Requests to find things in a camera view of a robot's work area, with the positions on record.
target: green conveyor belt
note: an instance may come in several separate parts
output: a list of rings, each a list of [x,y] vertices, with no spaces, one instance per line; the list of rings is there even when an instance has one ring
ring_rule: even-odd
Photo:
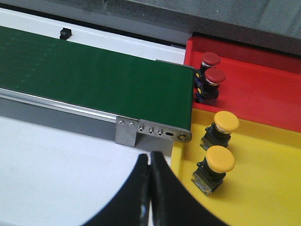
[[[4,89],[190,130],[193,75],[181,65],[0,27]]]

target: gray floor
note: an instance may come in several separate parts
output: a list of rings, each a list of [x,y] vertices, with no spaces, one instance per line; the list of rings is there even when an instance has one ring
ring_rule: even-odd
[[[185,44],[193,32],[301,55],[300,0],[0,0]]]

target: yellow tray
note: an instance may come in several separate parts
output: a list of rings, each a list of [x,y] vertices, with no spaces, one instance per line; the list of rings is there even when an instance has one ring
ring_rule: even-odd
[[[239,120],[228,146],[236,165],[207,197],[191,177],[205,157],[199,144],[213,117],[193,109],[192,141],[174,144],[171,168],[188,191],[232,226],[301,225],[301,133]]]

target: red tray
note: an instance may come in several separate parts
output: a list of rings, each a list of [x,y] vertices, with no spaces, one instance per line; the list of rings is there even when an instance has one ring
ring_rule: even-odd
[[[204,52],[221,57],[217,65],[226,74],[215,106],[194,108],[227,110],[249,121],[301,132],[301,59],[204,37],[187,42],[184,64],[199,68]]]

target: white surface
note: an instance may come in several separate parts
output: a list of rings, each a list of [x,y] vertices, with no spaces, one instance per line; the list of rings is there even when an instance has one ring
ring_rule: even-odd
[[[0,9],[0,25],[149,59],[182,63],[184,50]],[[172,143],[113,142],[114,126],[0,98],[0,226],[76,226],[118,191],[140,153]]]

